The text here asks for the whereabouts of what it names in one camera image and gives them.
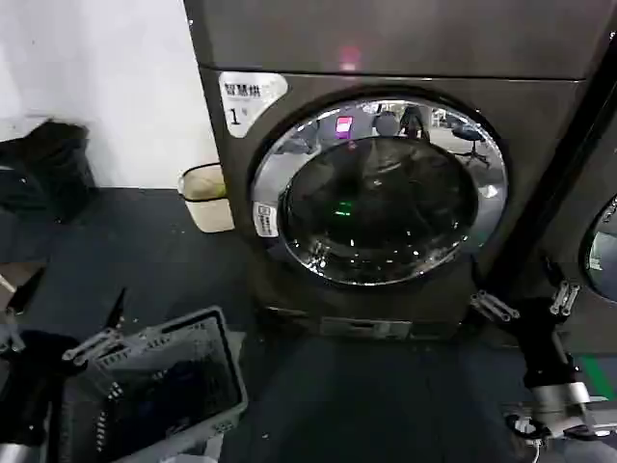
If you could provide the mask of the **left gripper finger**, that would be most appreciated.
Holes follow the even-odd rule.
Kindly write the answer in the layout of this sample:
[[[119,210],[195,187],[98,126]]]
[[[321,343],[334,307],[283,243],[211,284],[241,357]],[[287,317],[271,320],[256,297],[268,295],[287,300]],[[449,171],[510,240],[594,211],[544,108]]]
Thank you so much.
[[[44,275],[44,266],[1,267],[1,351],[19,352],[25,342],[16,317],[23,313]]]
[[[62,355],[64,362],[76,367],[84,366],[112,348],[121,339],[121,326],[124,322],[124,299],[126,288],[121,289],[112,310],[109,312],[103,329],[87,338],[76,347],[66,350]]]

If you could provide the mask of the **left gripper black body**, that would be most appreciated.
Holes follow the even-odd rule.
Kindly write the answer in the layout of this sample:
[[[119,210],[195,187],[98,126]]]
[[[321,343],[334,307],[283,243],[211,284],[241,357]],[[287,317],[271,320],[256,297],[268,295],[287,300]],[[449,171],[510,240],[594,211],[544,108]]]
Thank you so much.
[[[70,375],[71,364],[63,355],[75,339],[42,331],[24,331],[21,338],[23,349],[1,353],[8,367],[1,387],[1,443],[39,447],[47,436],[49,406]]]

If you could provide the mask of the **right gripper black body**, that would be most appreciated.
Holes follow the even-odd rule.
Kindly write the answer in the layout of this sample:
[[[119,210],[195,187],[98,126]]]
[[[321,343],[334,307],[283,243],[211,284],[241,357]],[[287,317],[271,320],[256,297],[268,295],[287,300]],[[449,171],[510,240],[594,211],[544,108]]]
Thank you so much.
[[[523,354],[526,387],[569,384],[577,380],[573,357],[557,333],[568,316],[561,311],[552,313],[551,305],[549,297],[524,298],[513,303],[520,317],[510,322],[509,333]]]

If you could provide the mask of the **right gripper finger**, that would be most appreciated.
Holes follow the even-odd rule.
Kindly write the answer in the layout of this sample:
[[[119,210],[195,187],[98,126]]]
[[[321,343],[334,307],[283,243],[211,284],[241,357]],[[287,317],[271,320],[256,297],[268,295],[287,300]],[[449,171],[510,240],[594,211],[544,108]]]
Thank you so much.
[[[580,291],[580,285],[566,279],[561,267],[550,258],[544,258],[547,279],[555,287],[550,313],[569,316]]]
[[[485,317],[496,322],[510,322],[519,319],[519,311],[509,307],[493,294],[479,290],[469,300],[470,305]]]

